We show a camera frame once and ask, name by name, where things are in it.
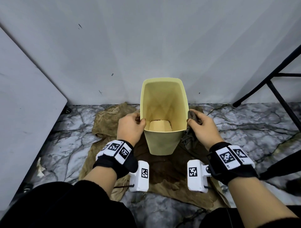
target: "cable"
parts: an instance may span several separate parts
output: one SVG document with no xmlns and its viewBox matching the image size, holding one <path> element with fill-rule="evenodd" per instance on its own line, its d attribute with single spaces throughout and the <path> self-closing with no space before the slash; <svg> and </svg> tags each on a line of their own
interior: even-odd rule
<svg viewBox="0 0 301 228">
<path fill-rule="evenodd" d="M 134 184 L 132 184 L 132 185 L 124 185 L 124 186 L 115 186 L 114 188 L 127 188 L 127 187 L 134 187 Z"/>
</svg>

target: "gray marble tile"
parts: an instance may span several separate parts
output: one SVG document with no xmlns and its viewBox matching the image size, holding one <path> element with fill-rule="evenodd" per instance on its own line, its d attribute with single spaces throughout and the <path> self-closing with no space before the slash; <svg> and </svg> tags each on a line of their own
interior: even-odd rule
<svg viewBox="0 0 301 228">
<path fill-rule="evenodd" d="M 258 173 L 282 158 L 301 149 L 301 134 L 280 104 L 245 104 L 233 108 L 229 104 L 199 104 L 217 124 L 222 137 L 240 145 L 256 162 Z M 92 143 L 100 139 L 91 131 L 95 114 L 111 105 L 73 106 L 72 112 L 61 115 L 41 150 L 45 176 L 32 179 L 34 186 L 65 181 L 75 183 Z M 301 103 L 290 103 L 301 118 Z M 301 197 L 284 192 L 287 180 L 300 173 L 276 177 L 265 183 L 282 202 L 301 205 Z M 226 194 L 235 207 L 230 193 Z M 153 193 L 126 192 L 122 202 L 132 211 L 139 227 L 198 227 L 205 211 L 193 205 Z"/>
</svg>

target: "forearm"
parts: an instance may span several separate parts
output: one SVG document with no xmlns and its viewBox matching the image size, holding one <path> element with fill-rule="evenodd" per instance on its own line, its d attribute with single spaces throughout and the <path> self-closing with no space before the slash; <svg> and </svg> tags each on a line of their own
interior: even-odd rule
<svg viewBox="0 0 301 228">
<path fill-rule="evenodd" d="M 117 175 L 112 168 L 96 166 L 85 176 L 84 180 L 98 184 L 110 197 L 117 180 Z"/>
<path fill-rule="evenodd" d="M 297 217 L 255 177 L 237 177 L 228 187 L 246 228 Z"/>
</svg>

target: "person's right hand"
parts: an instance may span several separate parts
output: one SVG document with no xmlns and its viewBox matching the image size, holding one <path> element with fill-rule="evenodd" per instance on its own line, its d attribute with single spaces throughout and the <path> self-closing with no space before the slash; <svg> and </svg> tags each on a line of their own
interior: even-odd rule
<svg viewBox="0 0 301 228">
<path fill-rule="evenodd" d="M 198 125 L 193 119 L 187 119 L 188 125 L 193 129 L 195 136 L 205 146 L 206 150 L 209 151 L 216 143 L 224 142 L 213 119 L 197 110 L 190 109 L 190 111 L 193 111 L 203 122 L 202 125 Z"/>
</svg>

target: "trash can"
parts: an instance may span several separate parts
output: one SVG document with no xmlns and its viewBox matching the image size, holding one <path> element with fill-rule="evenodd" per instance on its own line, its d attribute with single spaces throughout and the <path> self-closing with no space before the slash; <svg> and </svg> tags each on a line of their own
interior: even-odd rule
<svg viewBox="0 0 301 228">
<path fill-rule="evenodd" d="M 140 118 L 146 119 L 144 134 L 150 153 L 172 154 L 187 128 L 188 102 L 182 81 L 176 78 L 145 80 Z"/>
</svg>

